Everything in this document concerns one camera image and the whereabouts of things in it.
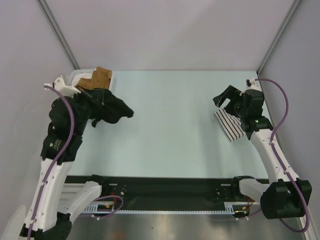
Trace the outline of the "black tank top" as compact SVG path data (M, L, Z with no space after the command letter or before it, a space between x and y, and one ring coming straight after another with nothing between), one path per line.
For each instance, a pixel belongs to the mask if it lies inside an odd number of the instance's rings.
M97 123L103 120L109 124L116 124L120 118L132 118L134 111L120 98L117 98L109 89L97 88L90 91L101 106L91 112L93 119L91 125L95 128Z

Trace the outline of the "striped white tank top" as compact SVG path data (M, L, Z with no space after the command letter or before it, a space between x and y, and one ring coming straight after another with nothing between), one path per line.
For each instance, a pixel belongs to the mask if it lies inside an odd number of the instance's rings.
M216 111L214 116L229 142L234 142L245 136L239 118L227 113L223 108Z

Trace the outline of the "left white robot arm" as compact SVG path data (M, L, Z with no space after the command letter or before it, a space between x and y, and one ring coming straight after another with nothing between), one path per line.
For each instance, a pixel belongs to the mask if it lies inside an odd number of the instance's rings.
M83 142L91 108L83 99L83 92L66 85L62 76L46 83L44 88L56 93L58 98L49 112L51 122L40 154L40 176L20 236L28 240L65 240L85 208L96 198L107 199L111 188L91 180L66 203L60 203L65 180Z

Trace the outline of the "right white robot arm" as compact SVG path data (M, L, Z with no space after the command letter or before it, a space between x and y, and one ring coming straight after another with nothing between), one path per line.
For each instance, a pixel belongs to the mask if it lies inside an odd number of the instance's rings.
M230 142L242 137L252 143L267 172L269 184L262 184L252 176L237 176L230 188L231 196L242 201L245 197L260 204L267 219L308 217L308 203L312 186L302 180L283 154L271 121L263 115L265 96L257 79L248 79L241 91L229 85L213 98L218 111L214 113Z

